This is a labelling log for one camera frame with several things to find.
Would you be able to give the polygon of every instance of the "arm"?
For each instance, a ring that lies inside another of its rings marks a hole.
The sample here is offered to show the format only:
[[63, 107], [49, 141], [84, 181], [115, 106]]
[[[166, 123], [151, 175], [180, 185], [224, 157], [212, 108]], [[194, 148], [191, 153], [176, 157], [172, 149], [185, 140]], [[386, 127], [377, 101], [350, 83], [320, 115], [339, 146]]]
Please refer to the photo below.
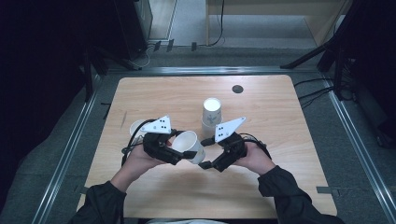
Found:
[[293, 175], [276, 166], [254, 143], [246, 143], [247, 155], [234, 164], [258, 174], [263, 197], [274, 197], [279, 223], [344, 223], [340, 218], [322, 215], [311, 198], [297, 186]]
[[110, 181], [88, 189], [84, 205], [69, 223], [117, 223], [128, 187], [139, 176], [160, 164], [164, 162], [151, 158], [143, 146], [135, 147]]

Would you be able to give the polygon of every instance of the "black cloth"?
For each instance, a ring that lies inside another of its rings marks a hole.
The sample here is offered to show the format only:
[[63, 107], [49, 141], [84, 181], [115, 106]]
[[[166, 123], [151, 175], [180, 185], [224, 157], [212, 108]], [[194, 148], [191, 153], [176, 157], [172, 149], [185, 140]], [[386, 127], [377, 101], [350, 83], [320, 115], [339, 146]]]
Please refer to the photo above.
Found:
[[[293, 175], [279, 166], [258, 178], [263, 197], [274, 197], [276, 213], [281, 224], [342, 224], [339, 217], [322, 215], [311, 198], [297, 186]], [[92, 186], [84, 205], [69, 223], [117, 223], [126, 193], [109, 181]]]

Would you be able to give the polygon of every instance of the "white triangular bracket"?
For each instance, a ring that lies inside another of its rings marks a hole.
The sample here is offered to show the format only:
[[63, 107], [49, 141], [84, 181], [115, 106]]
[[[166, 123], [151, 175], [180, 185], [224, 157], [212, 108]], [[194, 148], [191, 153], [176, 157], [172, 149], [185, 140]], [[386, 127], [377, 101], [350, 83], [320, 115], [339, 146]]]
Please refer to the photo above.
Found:
[[216, 125], [215, 142], [220, 142], [233, 134], [247, 118], [233, 119]]
[[140, 129], [144, 133], [171, 133], [171, 120], [169, 116], [164, 116], [149, 124], [146, 124]]

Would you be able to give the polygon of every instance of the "wooden tabletop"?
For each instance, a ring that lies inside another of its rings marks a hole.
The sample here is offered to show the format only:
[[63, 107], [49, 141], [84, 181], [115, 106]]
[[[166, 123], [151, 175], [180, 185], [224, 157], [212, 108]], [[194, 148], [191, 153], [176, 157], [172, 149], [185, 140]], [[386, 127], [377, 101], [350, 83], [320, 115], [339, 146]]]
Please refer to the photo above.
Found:
[[[243, 87], [234, 93], [233, 86]], [[120, 81], [92, 162], [86, 187], [105, 183], [120, 169], [129, 128], [138, 119], [169, 115], [172, 128], [195, 131], [202, 140], [201, 116], [206, 98], [222, 103], [223, 121], [246, 117], [236, 131], [267, 144], [273, 161], [295, 176], [321, 212], [336, 215], [318, 154], [288, 76], [127, 77]], [[205, 161], [221, 154], [205, 147]], [[269, 218], [276, 217], [273, 198], [258, 191], [258, 175], [230, 166], [220, 173], [181, 161], [149, 170], [129, 187], [126, 217]]]

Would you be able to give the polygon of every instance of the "table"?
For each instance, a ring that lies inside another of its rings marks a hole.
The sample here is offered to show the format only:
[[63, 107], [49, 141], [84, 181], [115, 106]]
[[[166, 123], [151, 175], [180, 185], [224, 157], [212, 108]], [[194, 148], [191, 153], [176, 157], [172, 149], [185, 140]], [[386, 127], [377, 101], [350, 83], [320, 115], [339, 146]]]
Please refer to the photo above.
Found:
[[[345, 14], [351, 0], [226, 0], [224, 15], [304, 15], [317, 45], [321, 45]], [[221, 0], [206, 0], [206, 44], [209, 45], [209, 15], [221, 14]]]
[[[233, 86], [243, 87], [234, 93]], [[223, 120], [246, 117], [238, 133], [250, 133], [267, 144], [276, 164], [291, 171], [322, 213], [336, 215], [318, 154], [288, 76], [127, 77], [120, 81], [85, 186], [101, 184], [120, 169], [121, 149], [129, 141], [129, 127], [138, 119], [171, 118], [172, 128], [201, 134], [206, 98], [222, 103]], [[206, 160], [221, 152], [206, 147]], [[223, 173], [202, 170], [188, 161], [161, 165], [129, 187], [126, 217], [274, 218], [273, 198], [258, 191], [258, 175], [230, 166]]]

